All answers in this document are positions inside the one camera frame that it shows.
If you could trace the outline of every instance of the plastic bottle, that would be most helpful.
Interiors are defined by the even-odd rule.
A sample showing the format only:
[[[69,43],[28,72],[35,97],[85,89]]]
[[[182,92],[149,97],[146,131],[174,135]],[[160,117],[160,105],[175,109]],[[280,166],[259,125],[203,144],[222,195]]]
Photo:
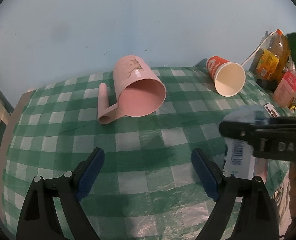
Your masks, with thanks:
[[[263,55],[258,62],[256,71],[263,79],[269,80],[271,78],[283,54],[282,35],[282,31],[277,29],[270,39],[268,48],[264,49]]]
[[[282,35],[282,39],[283,39],[283,53],[279,57],[278,65],[277,65],[274,73],[272,74],[272,76],[269,79],[269,80],[277,80],[278,84],[280,83],[284,74],[287,71],[287,64],[288,64],[289,55],[290,55],[290,48],[289,48],[289,44],[288,44],[288,39],[284,35]]]

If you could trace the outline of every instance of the green checkered tablecloth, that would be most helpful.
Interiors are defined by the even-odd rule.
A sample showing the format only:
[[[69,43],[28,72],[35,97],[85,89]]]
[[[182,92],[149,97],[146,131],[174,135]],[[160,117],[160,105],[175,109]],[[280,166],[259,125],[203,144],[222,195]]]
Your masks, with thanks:
[[[11,232],[16,233],[33,177],[59,177],[101,147],[105,164],[81,202],[101,239],[197,236],[214,202],[194,172],[191,151],[202,148],[222,168],[225,144],[217,126],[223,117],[239,106],[272,100],[250,72],[243,90],[225,98],[216,93],[205,68],[153,71],[167,88],[164,104],[148,116],[122,117],[107,125],[97,122],[97,95],[105,82],[110,103],[115,103],[112,72],[72,78],[33,93],[14,129],[3,172],[4,223]],[[287,169],[286,162],[269,162],[266,184],[271,194]],[[55,205],[64,234],[72,239],[59,199]],[[239,206],[225,236],[232,232]]]

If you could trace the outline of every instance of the wall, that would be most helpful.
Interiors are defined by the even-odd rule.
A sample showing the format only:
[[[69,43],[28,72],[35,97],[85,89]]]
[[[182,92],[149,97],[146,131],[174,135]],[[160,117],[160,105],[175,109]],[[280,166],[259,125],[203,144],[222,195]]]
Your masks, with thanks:
[[[111,70],[127,54],[150,66],[242,63],[276,28],[296,31],[291,0],[4,0],[0,90],[15,106],[29,88]]]

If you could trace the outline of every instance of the paper cup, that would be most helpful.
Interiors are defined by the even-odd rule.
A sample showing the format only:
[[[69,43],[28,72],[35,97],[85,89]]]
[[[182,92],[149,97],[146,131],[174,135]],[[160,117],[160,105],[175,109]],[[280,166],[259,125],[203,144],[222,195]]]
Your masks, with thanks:
[[[206,66],[220,95],[232,97],[243,88],[246,74],[243,67],[238,63],[213,56],[207,60]]]

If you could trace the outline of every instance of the bottle label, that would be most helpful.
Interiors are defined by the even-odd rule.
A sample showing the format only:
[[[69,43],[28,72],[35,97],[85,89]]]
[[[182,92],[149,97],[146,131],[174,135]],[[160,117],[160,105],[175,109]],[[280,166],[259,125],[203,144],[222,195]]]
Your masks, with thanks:
[[[277,58],[274,54],[265,49],[263,56],[261,56],[261,59],[258,62],[256,71],[264,79],[269,80],[272,74],[274,73],[278,65],[278,62],[279,58]]]

